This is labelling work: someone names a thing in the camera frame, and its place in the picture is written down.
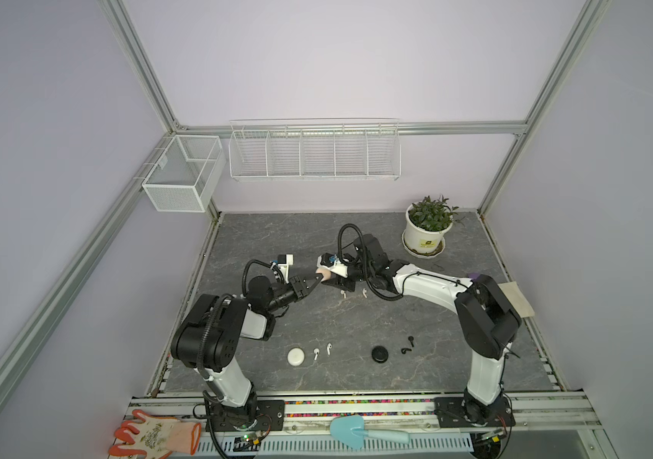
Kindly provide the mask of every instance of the white flower pot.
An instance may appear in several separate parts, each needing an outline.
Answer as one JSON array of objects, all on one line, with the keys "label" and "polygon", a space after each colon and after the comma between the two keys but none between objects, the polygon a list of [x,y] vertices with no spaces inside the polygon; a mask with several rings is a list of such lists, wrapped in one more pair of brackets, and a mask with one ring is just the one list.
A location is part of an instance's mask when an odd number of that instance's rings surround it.
[{"label": "white flower pot", "polygon": [[444,234],[454,226],[454,222],[449,224],[449,227],[442,231],[426,231],[414,225],[408,216],[408,211],[413,208],[413,204],[406,209],[406,230],[403,233],[403,242],[406,247],[419,255],[436,256],[444,251],[445,245],[442,244]]}]

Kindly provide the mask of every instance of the light blue trowel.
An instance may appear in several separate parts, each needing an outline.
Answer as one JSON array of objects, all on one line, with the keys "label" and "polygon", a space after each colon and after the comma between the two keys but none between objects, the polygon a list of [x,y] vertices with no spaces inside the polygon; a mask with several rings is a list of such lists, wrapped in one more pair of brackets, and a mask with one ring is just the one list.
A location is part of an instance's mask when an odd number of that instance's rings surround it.
[{"label": "light blue trowel", "polygon": [[329,433],[352,449],[361,449],[365,438],[410,444],[411,435],[400,430],[365,430],[365,419],[360,415],[343,416],[331,421]]}]

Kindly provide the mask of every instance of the black cable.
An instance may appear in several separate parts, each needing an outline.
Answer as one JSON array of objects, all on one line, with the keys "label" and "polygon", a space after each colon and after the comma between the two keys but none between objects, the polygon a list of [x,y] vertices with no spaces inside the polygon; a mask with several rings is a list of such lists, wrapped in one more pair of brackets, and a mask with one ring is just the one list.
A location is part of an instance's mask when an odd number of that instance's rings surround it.
[{"label": "black cable", "polygon": [[205,415],[203,415],[203,416],[200,416],[200,415],[196,414],[196,409],[197,409],[198,407],[200,407],[200,406],[203,406],[203,407],[207,408],[207,404],[206,404],[206,403],[197,403],[197,404],[194,405],[193,408],[191,409],[191,415],[192,415],[194,418],[196,418],[196,419],[209,419],[209,412],[207,412],[207,413],[206,413]]},{"label": "black cable", "polygon": [[362,276],[365,278],[365,281],[368,284],[368,287],[370,290],[375,294],[377,298],[384,299],[386,301],[396,301],[397,299],[403,298],[403,294],[399,293],[397,295],[387,296],[382,293],[380,293],[377,288],[375,288],[375,285],[370,282],[370,276],[368,273],[368,254],[367,254],[367,247],[365,246],[365,240],[362,238],[362,232],[359,230],[357,225],[354,225],[353,223],[346,223],[343,225],[341,228],[339,228],[339,234],[337,234],[337,256],[339,257],[340,262],[344,264],[354,264],[357,262],[357,260],[354,260],[353,262],[347,262],[347,260],[344,259],[344,256],[342,254],[342,234],[344,234],[344,230],[347,228],[352,228],[354,231],[358,234],[359,238],[359,243],[362,245]]},{"label": "black cable", "polygon": [[207,400],[209,403],[213,403],[214,405],[218,405],[219,403],[222,402],[221,400],[215,399],[214,397],[209,395],[209,392],[207,392],[206,389],[202,390],[202,396],[204,396],[205,400]]},{"label": "black cable", "polygon": [[427,275],[427,276],[429,276],[430,278],[436,278],[436,279],[441,279],[441,280],[448,280],[449,282],[453,282],[454,285],[456,285],[456,286],[462,286],[462,287],[464,287],[465,289],[468,289],[468,290],[469,290],[469,287],[467,287],[465,284],[461,283],[461,282],[458,281],[458,280],[451,280],[451,279],[443,278],[443,277],[441,277],[440,275],[429,274],[428,272],[416,271],[416,272],[411,272],[409,275],[407,275],[405,278],[403,278],[403,284],[401,284],[401,291],[404,291],[404,288],[405,288],[405,286],[406,286],[406,280],[407,280],[409,277],[411,277],[412,275]]},{"label": "black cable", "polygon": [[[503,393],[503,396],[508,400],[508,403],[510,404],[510,412],[513,412],[513,401],[508,397],[508,394]],[[503,446],[503,449],[500,450],[500,454],[495,459],[500,459],[500,456],[503,455],[506,449],[508,449],[508,444],[510,443],[510,435],[513,434],[513,427],[512,425],[508,427],[508,438],[505,439],[505,446]]]},{"label": "black cable", "polygon": [[267,264],[266,262],[261,262],[260,260],[250,260],[245,264],[245,270],[242,273],[242,284],[240,287],[242,287],[242,294],[247,296],[247,273],[250,270],[250,266],[253,264],[259,264],[262,267],[266,267],[273,271],[273,273],[276,275],[280,283],[285,283],[285,279],[283,278],[283,273],[278,269],[277,264],[274,265],[273,263]]},{"label": "black cable", "polygon": [[273,317],[275,317],[276,319],[280,319],[281,317],[285,316],[285,313],[288,312],[289,307],[291,307],[291,305],[286,305],[285,309],[283,310],[283,312],[279,316],[273,316]]},{"label": "black cable", "polygon": [[[199,374],[202,376],[202,378],[207,373],[206,370],[204,369],[204,349],[207,346],[207,338],[209,338],[209,334],[212,331],[212,327],[214,326],[214,321],[216,321],[219,318],[222,307],[224,306],[224,300],[226,299],[232,299],[232,296],[221,295],[214,302],[214,306],[212,306],[212,309],[209,313],[209,317],[207,318],[207,325],[204,326],[204,331],[202,332],[202,339],[199,341],[199,349],[196,351],[196,369],[199,371]],[[204,395],[204,399],[207,399],[209,397],[207,391],[203,391],[203,395]]]},{"label": "black cable", "polygon": [[[207,404],[207,413],[211,413],[212,407]],[[228,456],[222,447],[219,445],[219,441],[217,440],[217,437],[214,435],[214,423],[212,422],[212,418],[207,419],[207,429],[209,429],[209,435],[212,437],[212,444],[214,445],[214,449],[217,450],[217,454],[222,459],[230,459],[230,456]]]},{"label": "black cable", "polygon": [[505,356],[503,357],[503,359],[504,359],[505,361],[503,362],[503,370],[500,372],[500,392],[503,392],[503,389],[505,389],[505,388],[503,387],[503,376],[505,376],[505,367],[507,366],[507,363],[508,363],[508,356],[505,355]]},{"label": "black cable", "polygon": [[497,338],[495,338],[495,342],[500,344],[501,346],[503,346],[505,349],[507,349],[508,353],[511,353],[511,354],[515,355],[515,357],[521,358],[520,355],[514,353],[508,346],[506,346],[505,344],[502,344],[501,342],[499,342]]}]

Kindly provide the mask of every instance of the metal bracket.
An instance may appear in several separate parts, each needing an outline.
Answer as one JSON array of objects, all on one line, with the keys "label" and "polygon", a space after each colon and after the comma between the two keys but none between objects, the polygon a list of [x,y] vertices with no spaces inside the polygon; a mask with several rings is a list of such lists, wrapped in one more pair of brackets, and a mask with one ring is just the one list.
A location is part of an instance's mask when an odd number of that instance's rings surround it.
[{"label": "metal bracket", "polygon": [[602,16],[607,12],[610,1],[611,0],[588,0],[587,3],[584,4],[576,23],[574,23],[574,27],[571,29],[571,32],[564,43],[559,58],[553,64],[552,71],[546,78],[545,84],[526,118],[528,128],[525,130],[525,133],[530,135],[517,137],[515,142],[513,142],[513,146],[510,147],[510,151],[508,151],[505,156],[505,160],[503,160],[493,182],[490,184],[490,188],[482,199],[482,203],[479,207],[480,214],[486,215],[495,202],[495,199],[500,193],[505,181],[510,177],[515,162],[523,151],[525,151],[529,138],[539,126],[542,116],[552,105],[553,98],[559,93],[566,76],[569,75],[569,71],[576,63],[581,51],[584,49],[584,45],[592,36],[592,33],[595,31]]},{"label": "metal bracket", "polygon": [[[216,432],[243,431],[242,429],[232,425],[228,416],[221,409],[217,410],[215,407],[213,410],[212,424],[214,425],[214,430]],[[285,402],[283,400],[258,400],[258,417],[255,418],[255,426],[248,427],[247,431],[265,431],[268,429],[271,431],[283,430],[284,411]]]},{"label": "metal bracket", "polygon": [[[439,427],[475,427],[464,416],[464,396],[453,397],[436,397],[436,417],[439,418]],[[482,427],[513,427],[515,426],[515,417],[510,409],[510,404],[505,397],[498,397],[495,402],[487,407],[493,411],[497,417],[487,421]]]},{"label": "metal bracket", "polygon": [[578,434],[589,459],[617,459],[604,430],[579,430]]},{"label": "metal bracket", "polygon": [[117,41],[120,43],[122,51],[138,76],[140,86],[143,87],[148,100],[153,109],[155,109],[158,119],[166,132],[175,132],[179,127],[174,116],[171,105],[166,100],[166,94],[163,92],[155,76],[153,67],[150,64],[148,56],[145,53],[143,45],[132,26],[129,14],[121,0],[97,0],[107,19],[110,21],[112,30],[115,32]]},{"label": "metal bracket", "polygon": [[[201,394],[167,394],[167,397],[133,399],[127,409],[142,409],[152,416],[186,418],[194,405],[202,403]],[[509,392],[513,401],[514,430],[597,430],[602,425],[584,392]],[[434,414],[434,399],[463,397],[463,394],[372,391],[364,394],[261,392],[258,402],[283,400],[283,427],[289,433],[322,434],[329,430],[335,416],[362,414],[366,425],[407,432],[441,430]],[[459,427],[462,432],[487,432],[487,427]]]},{"label": "metal bracket", "polygon": [[[258,129],[266,131],[287,131],[294,129],[295,125],[258,125]],[[441,121],[432,123],[400,123],[398,124],[398,135],[448,135],[461,133],[525,133],[528,125],[525,121]],[[221,138],[232,136],[230,125],[200,125],[180,126],[178,133],[216,135]]]},{"label": "metal bracket", "polygon": [[[498,247],[497,244],[495,243],[493,232],[490,229],[490,226],[487,225],[487,222],[485,221],[485,218],[482,215],[478,213],[477,217],[479,219],[480,224],[482,225],[482,228],[485,230],[485,237],[487,237],[487,241],[490,243],[490,246],[493,248],[495,257],[497,258],[498,263],[502,267],[503,273],[505,273],[505,279],[508,282],[511,281],[512,278],[507,270],[505,260],[503,260],[503,258],[500,256],[500,252],[498,252]],[[546,370],[546,374],[549,376],[549,380],[552,382],[553,387],[556,390],[566,390],[569,387],[569,385],[567,384],[564,375],[559,370],[559,366],[554,362],[551,354],[549,353],[548,347],[543,341],[543,336],[541,335],[541,332],[538,330],[538,324],[536,323],[533,317],[525,317],[523,321],[526,325],[526,329],[531,335],[531,339],[533,339],[533,343],[536,344],[538,357],[541,359],[544,369]]]},{"label": "metal bracket", "polygon": [[[155,163],[163,152],[161,147],[170,140],[169,137],[163,136],[145,160],[144,163],[148,164],[146,168],[152,167],[150,164]],[[139,179],[131,179],[0,359],[0,411],[76,299],[94,267],[100,262],[142,195],[143,189]]]}]

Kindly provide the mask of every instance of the wire mesh basket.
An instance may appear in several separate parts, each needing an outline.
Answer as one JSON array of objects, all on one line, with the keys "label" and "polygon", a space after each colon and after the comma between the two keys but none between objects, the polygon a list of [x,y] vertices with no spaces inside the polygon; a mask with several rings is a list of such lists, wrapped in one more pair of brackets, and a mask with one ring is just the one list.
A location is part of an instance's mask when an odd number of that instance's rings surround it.
[{"label": "wire mesh basket", "polygon": [[160,212],[205,212],[226,160],[217,136],[175,135],[143,188]]},{"label": "wire mesh basket", "polygon": [[397,179],[398,124],[233,129],[230,173],[240,181]]}]

